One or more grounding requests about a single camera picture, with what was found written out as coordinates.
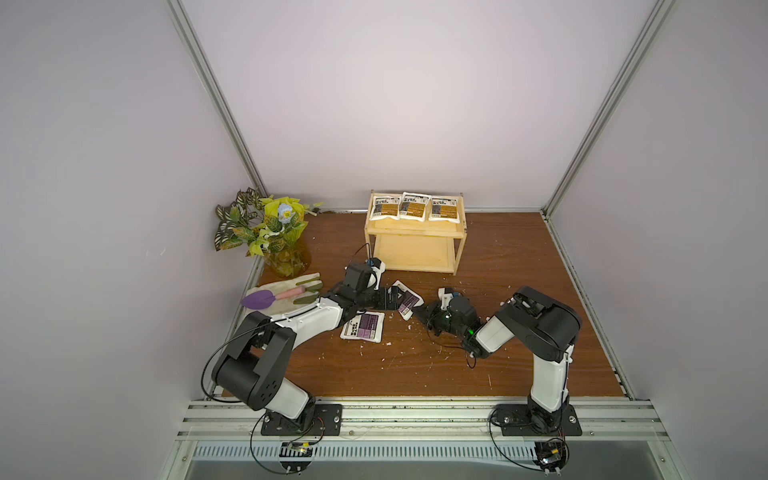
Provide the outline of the yellow coffee bag small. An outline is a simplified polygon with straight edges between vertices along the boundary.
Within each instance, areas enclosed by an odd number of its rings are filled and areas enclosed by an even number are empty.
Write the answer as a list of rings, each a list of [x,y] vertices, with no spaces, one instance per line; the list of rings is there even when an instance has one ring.
[[[459,198],[433,196],[430,201],[428,220],[431,222],[460,223]]]

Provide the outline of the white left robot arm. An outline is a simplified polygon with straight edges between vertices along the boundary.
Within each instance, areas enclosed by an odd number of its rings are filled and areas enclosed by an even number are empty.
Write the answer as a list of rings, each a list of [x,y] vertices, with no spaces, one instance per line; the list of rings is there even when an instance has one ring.
[[[336,330],[358,315],[395,311],[416,293],[401,282],[382,286],[385,264],[377,258],[351,263],[343,280],[324,294],[311,296],[305,284],[291,291],[309,303],[269,316],[256,301],[211,369],[211,381],[254,411],[264,409],[306,430],[315,419],[316,399],[285,378],[293,351]]]

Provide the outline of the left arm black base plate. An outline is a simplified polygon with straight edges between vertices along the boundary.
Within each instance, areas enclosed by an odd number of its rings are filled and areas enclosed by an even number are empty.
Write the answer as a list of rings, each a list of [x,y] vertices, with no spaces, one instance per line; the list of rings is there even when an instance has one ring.
[[[262,436],[339,436],[343,405],[339,403],[312,404],[296,419],[267,410],[260,427]]]

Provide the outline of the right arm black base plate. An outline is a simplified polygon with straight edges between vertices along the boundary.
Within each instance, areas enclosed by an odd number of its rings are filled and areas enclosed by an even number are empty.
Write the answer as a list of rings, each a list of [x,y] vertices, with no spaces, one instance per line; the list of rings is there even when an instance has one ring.
[[[499,427],[503,436],[519,437],[578,437],[583,435],[575,408],[566,403],[555,412],[536,405],[499,404],[490,414],[492,426]]]

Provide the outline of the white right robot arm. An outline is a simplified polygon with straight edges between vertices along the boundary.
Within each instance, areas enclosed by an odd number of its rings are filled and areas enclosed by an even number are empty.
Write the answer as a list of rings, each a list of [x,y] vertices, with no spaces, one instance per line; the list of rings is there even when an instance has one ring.
[[[472,358],[485,359],[508,342],[519,340],[533,356],[526,424],[540,432],[559,428],[570,397],[569,365],[582,328],[575,310],[522,286],[482,322],[467,297],[441,288],[438,299],[416,307],[414,315],[431,334],[456,337],[460,348]]]

